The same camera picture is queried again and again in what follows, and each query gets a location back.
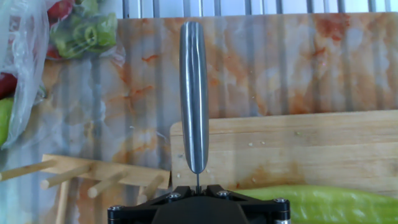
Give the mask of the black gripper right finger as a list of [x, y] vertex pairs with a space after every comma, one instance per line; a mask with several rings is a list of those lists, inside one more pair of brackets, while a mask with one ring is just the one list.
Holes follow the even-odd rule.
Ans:
[[290, 202], [284, 198], [259, 200], [209, 185], [200, 189], [200, 223], [290, 223]]

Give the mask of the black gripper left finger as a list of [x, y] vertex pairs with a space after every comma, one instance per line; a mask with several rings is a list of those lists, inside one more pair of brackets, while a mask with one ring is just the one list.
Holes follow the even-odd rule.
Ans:
[[157, 211], [163, 206], [178, 200], [196, 196], [189, 186], [179, 186], [173, 192], [151, 199], [140, 205], [127, 207], [113, 205], [108, 208], [108, 224], [152, 223]]

